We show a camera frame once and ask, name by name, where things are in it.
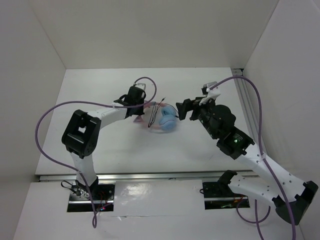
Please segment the pink blue cat-ear headphones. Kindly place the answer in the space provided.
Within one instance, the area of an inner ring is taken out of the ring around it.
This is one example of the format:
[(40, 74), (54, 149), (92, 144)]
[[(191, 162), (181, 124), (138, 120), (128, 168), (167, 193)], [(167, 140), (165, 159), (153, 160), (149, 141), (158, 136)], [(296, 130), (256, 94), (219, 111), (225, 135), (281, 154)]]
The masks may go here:
[(164, 102), (152, 101), (143, 106), (144, 110), (151, 110), (149, 118), (142, 115), (137, 116), (133, 122), (140, 124), (143, 128), (151, 131), (162, 131), (169, 133), (175, 130), (177, 126), (178, 111), (172, 105)]

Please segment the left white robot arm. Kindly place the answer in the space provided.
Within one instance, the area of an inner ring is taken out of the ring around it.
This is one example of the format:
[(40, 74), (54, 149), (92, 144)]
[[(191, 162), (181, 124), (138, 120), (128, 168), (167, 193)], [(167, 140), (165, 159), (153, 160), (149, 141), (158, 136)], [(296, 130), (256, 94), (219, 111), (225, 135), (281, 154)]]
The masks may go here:
[(97, 197), (99, 179), (94, 170), (93, 152), (97, 147), (100, 130), (131, 116), (144, 114), (145, 86), (135, 84), (127, 94), (115, 100), (111, 107), (91, 112), (76, 110), (62, 135), (62, 143), (70, 153), (76, 173), (76, 185), (88, 200)]

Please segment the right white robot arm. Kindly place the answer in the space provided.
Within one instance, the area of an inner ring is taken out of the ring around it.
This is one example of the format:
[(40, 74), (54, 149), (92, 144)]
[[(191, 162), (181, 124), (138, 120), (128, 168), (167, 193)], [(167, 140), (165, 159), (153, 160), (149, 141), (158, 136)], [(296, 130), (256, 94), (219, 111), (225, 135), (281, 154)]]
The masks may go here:
[(236, 116), (225, 105), (214, 100), (201, 104), (202, 98), (176, 103), (180, 120), (191, 112), (191, 121), (200, 121), (216, 146), (225, 155), (255, 172), (264, 183), (250, 180), (227, 170), (219, 179), (218, 190), (223, 196), (232, 193), (246, 195), (275, 209), (287, 223), (298, 225), (312, 203), (319, 187), (313, 181), (303, 181), (281, 167), (268, 155), (261, 154), (257, 143), (235, 126)]

